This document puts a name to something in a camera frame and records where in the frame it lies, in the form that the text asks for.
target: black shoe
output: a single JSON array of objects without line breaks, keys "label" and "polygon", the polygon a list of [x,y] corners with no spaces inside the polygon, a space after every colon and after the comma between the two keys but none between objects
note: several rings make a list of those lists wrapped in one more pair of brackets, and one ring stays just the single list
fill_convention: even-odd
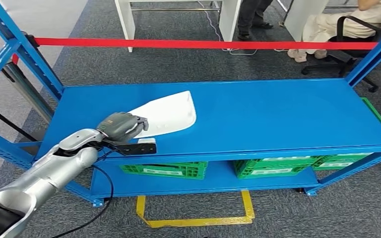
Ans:
[{"label": "black shoe", "polygon": [[252,27],[257,27],[257,28],[262,28],[262,29],[271,29],[272,27],[274,27],[274,25],[272,24],[269,24],[268,22],[261,22],[261,23],[253,23],[252,24]]},{"label": "black shoe", "polygon": [[241,33],[239,33],[238,36],[237,36],[237,38],[238,38],[239,40],[241,40],[241,41],[253,41],[253,40],[254,40],[253,37],[252,37],[252,35],[251,35],[251,34],[248,34],[248,33],[246,33],[246,34],[241,34]]}]

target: yellow floor tape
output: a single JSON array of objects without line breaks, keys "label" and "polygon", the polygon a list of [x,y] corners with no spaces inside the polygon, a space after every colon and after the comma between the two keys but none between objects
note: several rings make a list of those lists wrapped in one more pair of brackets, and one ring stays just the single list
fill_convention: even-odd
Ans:
[{"label": "yellow floor tape", "polygon": [[249,191],[242,190],[243,205],[246,215],[244,217],[223,217],[223,218],[201,218],[201,219],[181,219],[181,220],[158,220],[148,221],[144,218],[145,196],[138,196],[136,200],[136,213],[151,228],[165,226],[171,227],[200,227],[200,226],[218,226],[218,225],[238,225],[251,224],[255,218],[254,208],[252,206],[251,195]]}]

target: power cord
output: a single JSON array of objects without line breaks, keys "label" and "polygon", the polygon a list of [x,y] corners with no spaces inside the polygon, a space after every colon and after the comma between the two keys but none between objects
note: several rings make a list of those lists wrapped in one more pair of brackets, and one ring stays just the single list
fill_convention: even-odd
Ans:
[{"label": "power cord", "polygon": [[[205,6],[200,1],[198,1],[198,3],[199,5],[202,6],[202,8],[205,8]],[[211,26],[212,29],[214,29],[214,33],[218,36],[218,41],[221,41],[221,36],[220,34],[218,34],[217,28],[212,24],[212,20],[209,17],[208,11],[204,11],[204,12],[205,12],[206,18],[208,19],[209,25]],[[234,51],[238,51],[238,50],[240,49],[222,49],[222,51],[228,52],[229,54],[233,56],[253,56],[254,54],[257,53],[257,50],[255,50],[253,53],[250,53],[250,54],[233,53]]]},{"label": "power cord", "polygon": [[97,159],[96,163],[101,161],[101,160],[104,160],[107,158],[107,156],[109,156],[110,154],[112,154],[113,152],[115,151],[118,151],[119,153],[121,153],[122,155],[124,155],[120,150],[114,148],[114,149],[111,149],[109,152],[106,152],[104,153],[104,155],[102,155],[100,158]]},{"label": "power cord", "polygon": [[78,230],[80,230],[80,229],[82,229],[82,228],[84,228],[84,227],[90,225],[90,224],[93,223],[95,220],[97,220],[99,217],[101,217],[101,215],[103,215],[103,214],[106,212],[107,208],[109,208],[110,203],[112,202],[113,194],[114,194],[114,190],[115,190],[115,189],[114,189],[114,186],[113,186],[113,181],[112,181],[112,179],[110,178],[110,176],[109,176],[104,170],[102,170],[101,168],[99,168],[99,167],[97,167],[97,166],[95,166],[95,165],[92,165],[91,167],[93,167],[93,168],[97,169],[98,171],[100,171],[102,174],[104,174],[104,175],[107,177],[107,180],[109,180],[111,190],[110,190],[110,198],[109,198],[108,202],[106,203],[106,206],[103,208],[103,210],[101,210],[101,211],[99,212],[99,214],[97,214],[97,216],[95,216],[93,219],[91,219],[89,222],[85,223],[84,225],[81,225],[81,226],[79,226],[79,227],[77,227],[77,228],[75,228],[75,229],[72,229],[72,230],[70,230],[70,231],[64,232],[64,233],[62,233],[62,234],[60,234],[60,235],[57,235],[57,236],[54,236],[54,237],[52,237],[52,238],[59,238],[59,237],[66,236],[66,235],[68,235],[68,234],[70,234],[70,233],[72,233],[72,232],[76,232],[76,231],[78,231]]}]

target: white cable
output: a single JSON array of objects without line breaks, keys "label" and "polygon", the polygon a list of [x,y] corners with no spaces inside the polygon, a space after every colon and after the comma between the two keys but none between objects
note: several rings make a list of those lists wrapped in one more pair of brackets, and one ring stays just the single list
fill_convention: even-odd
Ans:
[{"label": "white cable", "polygon": [[[205,8],[205,6],[200,2],[198,1],[199,5],[202,6],[202,8]],[[212,29],[214,29],[214,33],[218,36],[218,41],[221,41],[221,36],[220,34],[218,34],[218,31],[217,31],[217,28],[212,24],[212,20],[211,18],[209,17],[209,14],[208,14],[208,11],[204,11],[205,12],[205,15],[206,15],[206,18],[208,19],[208,22],[209,22],[209,25],[211,26]],[[240,49],[222,49],[222,51],[225,51],[225,52],[228,52],[229,54],[233,55],[233,56],[253,56],[254,54],[257,53],[257,50],[255,50],[253,53],[251,54],[235,54],[233,53],[233,51],[238,51]]]}]

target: chair armrest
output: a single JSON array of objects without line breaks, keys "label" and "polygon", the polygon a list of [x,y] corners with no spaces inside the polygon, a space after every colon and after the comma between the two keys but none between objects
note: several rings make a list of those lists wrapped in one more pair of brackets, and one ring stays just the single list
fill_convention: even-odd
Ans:
[{"label": "chair armrest", "polygon": [[338,42],[342,42],[343,41],[343,32],[344,32],[344,21],[345,19],[350,19],[350,20],[353,20],[365,27],[368,27],[372,30],[375,30],[376,31],[376,34],[381,34],[381,28],[378,28],[378,27],[375,27],[374,25],[372,24],[369,24],[365,21],[362,21],[356,17],[353,17],[353,16],[342,16],[338,19],[338,22],[337,22],[337,25],[336,25],[336,38],[337,38],[337,41]]}]

